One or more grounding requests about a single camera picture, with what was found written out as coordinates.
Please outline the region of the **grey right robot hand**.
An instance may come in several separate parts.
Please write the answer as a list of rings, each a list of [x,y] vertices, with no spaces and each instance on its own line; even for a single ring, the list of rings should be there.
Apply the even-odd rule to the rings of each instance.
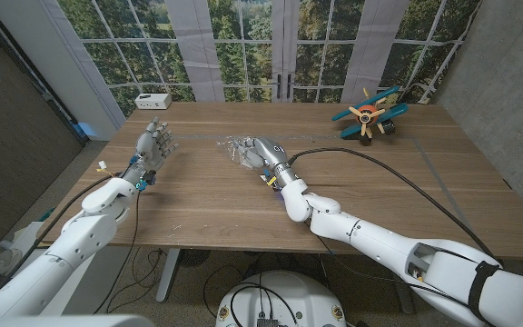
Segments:
[[[288,163],[283,147],[265,137],[246,137],[231,141],[241,164],[261,170],[261,178],[271,188],[280,190],[299,179]]]

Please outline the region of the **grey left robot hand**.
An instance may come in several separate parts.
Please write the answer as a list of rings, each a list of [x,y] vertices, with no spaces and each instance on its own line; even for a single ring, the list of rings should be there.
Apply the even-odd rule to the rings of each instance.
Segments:
[[[173,144],[172,132],[167,123],[159,123],[155,116],[140,134],[135,153],[121,178],[140,190],[147,185],[154,185],[156,173],[163,167],[165,159],[174,152],[179,144]]]

